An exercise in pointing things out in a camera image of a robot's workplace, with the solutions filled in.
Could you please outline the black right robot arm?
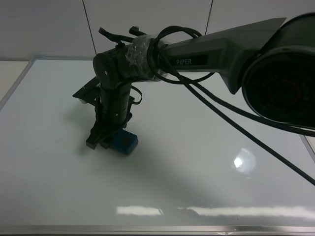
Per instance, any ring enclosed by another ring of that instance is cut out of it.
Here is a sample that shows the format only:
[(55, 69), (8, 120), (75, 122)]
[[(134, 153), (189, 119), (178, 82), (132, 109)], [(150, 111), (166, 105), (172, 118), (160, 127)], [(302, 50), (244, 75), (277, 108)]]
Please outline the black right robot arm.
[(96, 121), (86, 141), (95, 148), (123, 129), (132, 84), (177, 77), (179, 85), (198, 86), (184, 72), (220, 74), (231, 94), (241, 90), (252, 119), (306, 136), (315, 134), (315, 15), (273, 18), (201, 35), (179, 26), (157, 36), (132, 27), (129, 36), (99, 33), (116, 43), (93, 60), (99, 94)]

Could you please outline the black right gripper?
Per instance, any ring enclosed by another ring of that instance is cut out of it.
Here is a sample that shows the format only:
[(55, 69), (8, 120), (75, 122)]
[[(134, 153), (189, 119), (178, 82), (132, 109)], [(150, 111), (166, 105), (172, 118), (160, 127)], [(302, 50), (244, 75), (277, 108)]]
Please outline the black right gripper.
[(120, 147), (122, 128), (129, 116), (130, 91), (131, 83), (122, 83), (114, 89), (99, 86), (99, 97), (95, 100), (96, 122), (86, 139), (87, 147), (95, 149), (98, 143), (105, 149)]

